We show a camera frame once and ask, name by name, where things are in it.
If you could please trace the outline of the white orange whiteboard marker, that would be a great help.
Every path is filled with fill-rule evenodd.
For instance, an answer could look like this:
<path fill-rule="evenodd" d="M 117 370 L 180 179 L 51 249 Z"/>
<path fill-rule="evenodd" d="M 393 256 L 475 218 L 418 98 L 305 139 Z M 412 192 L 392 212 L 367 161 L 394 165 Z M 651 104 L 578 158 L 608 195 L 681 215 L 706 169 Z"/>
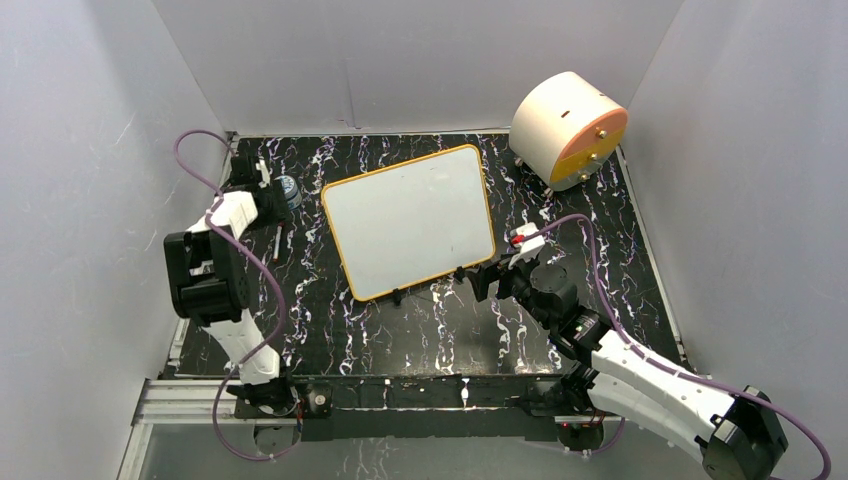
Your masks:
<path fill-rule="evenodd" d="M 284 224 L 278 223 L 276 226 L 275 237 L 274 237 L 274 245 L 273 245 L 273 253 L 272 253 L 272 261 L 278 262 L 280 256 L 280 248 L 282 243 Z"/>

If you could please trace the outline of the yellow framed whiteboard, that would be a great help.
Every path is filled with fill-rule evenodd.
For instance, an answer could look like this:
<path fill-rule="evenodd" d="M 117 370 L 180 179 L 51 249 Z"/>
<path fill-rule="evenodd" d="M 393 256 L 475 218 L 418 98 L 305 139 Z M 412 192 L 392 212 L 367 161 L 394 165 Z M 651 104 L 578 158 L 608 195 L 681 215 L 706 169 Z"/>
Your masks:
<path fill-rule="evenodd" d="M 321 202 L 359 302 L 467 269 L 497 251 L 482 155 L 471 144 L 328 184 Z"/>

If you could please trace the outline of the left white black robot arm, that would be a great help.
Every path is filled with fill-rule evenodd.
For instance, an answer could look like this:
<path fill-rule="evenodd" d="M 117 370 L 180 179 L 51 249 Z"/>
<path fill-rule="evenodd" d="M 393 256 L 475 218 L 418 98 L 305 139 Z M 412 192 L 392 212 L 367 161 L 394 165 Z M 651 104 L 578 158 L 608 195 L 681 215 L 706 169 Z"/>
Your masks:
<path fill-rule="evenodd" d="M 164 239 L 172 304 L 228 355 L 241 380 L 228 386 L 230 394 L 264 413 L 286 416 L 297 407 L 299 391 L 249 311 L 250 283 L 234 244 L 256 220 L 282 219 L 285 196 L 263 160 L 244 156 L 232 159 L 222 191 L 195 224 Z"/>

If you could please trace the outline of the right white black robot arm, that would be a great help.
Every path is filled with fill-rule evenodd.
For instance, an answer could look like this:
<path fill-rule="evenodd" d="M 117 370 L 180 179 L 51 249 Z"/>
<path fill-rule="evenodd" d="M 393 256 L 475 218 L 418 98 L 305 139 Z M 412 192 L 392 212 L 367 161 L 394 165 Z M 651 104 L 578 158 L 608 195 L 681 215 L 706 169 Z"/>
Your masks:
<path fill-rule="evenodd" d="M 615 413 L 680 447 L 712 479 L 768 479 L 788 449 L 768 397 L 728 393 L 661 356 L 638 355 L 610 318 L 581 304 L 566 270 L 536 260 L 486 262 L 466 273 L 477 300 L 513 299 L 548 332 L 574 368 L 562 379 L 577 414 Z"/>

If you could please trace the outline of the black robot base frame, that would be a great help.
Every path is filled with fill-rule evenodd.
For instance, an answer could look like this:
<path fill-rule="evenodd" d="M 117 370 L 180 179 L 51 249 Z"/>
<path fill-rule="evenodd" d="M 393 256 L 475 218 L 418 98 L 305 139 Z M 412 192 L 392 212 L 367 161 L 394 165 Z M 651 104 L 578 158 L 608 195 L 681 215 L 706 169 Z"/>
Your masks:
<path fill-rule="evenodd" d="M 558 374 L 297 377 L 280 415 L 239 399 L 234 415 L 262 427 L 298 420 L 307 442 L 360 438 L 517 437 L 594 449 L 609 415 L 568 393 Z"/>

